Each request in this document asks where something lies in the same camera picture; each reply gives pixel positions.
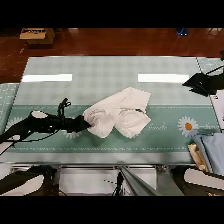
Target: wooden floor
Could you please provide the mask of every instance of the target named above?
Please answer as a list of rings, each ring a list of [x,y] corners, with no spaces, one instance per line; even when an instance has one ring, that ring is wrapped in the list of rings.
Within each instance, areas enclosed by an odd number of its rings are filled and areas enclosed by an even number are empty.
[[[19,82],[28,57],[67,55],[220,57],[224,29],[190,28],[177,36],[174,28],[63,28],[49,49],[28,48],[18,35],[0,35],[0,83]]]

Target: crumpled white fabric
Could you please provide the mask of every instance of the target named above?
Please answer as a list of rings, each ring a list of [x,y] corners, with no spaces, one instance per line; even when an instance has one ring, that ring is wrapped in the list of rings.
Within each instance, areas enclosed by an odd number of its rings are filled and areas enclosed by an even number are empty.
[[[106,138],[115,127],[127,138],[139,135],[151,121],[145,114],[150,95],[129,87],[94,104],[83,113],[84,119],[92,126],[88,131]]]

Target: folded blue fabric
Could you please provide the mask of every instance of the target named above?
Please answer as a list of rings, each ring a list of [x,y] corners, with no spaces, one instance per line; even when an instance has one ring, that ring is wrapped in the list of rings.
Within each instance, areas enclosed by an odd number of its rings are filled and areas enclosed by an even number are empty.
[[[202,152],[209,172],[224,175],[224,134],[197,135],[193,140]]]

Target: brown box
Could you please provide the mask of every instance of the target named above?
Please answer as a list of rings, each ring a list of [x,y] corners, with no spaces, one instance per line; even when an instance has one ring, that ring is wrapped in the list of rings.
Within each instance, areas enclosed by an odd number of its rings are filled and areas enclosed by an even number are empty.
[[[26,33],[27,30],[42,30],[40,33]],[[28,44],[53,44],[55,33],[53,28],[23,28],[20,39],[27,40]]]

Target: robotic arm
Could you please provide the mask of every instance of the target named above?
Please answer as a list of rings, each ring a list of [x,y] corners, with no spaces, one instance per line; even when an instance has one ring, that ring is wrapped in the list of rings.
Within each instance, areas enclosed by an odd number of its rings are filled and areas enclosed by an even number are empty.
[[[50,137],[59,130],[66,130],[71,133],[80,132],[91,127],[82,115],[77,116],[75,119],[65,118],[64,108],[71,105],[67,101],[68,99],[65,98],[59,104],[58,115],[47,114],[42,111],[32,111],[27,118],[13,125],[5,133],[0,135],[0,155],[17,142],[29,142],[23,140],[34,132],[50,133],[47,136]]]

